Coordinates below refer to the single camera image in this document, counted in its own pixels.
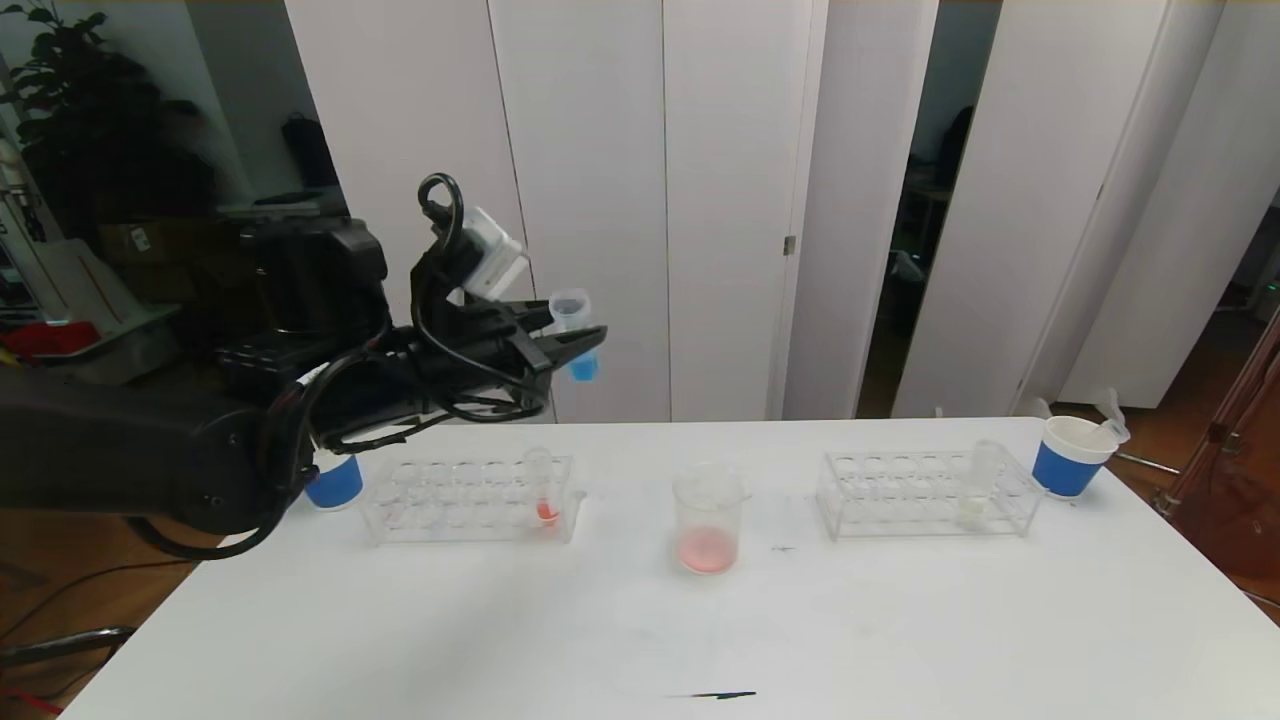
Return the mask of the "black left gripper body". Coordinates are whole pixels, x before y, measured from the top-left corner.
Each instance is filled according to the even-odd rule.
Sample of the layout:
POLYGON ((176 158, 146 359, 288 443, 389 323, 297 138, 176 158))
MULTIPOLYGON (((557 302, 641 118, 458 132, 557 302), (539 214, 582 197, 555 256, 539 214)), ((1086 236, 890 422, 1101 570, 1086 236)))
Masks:
POLYGON ((550 361, 504 306, 416 306, 433 400, 448 411, 543 411, 550 361))

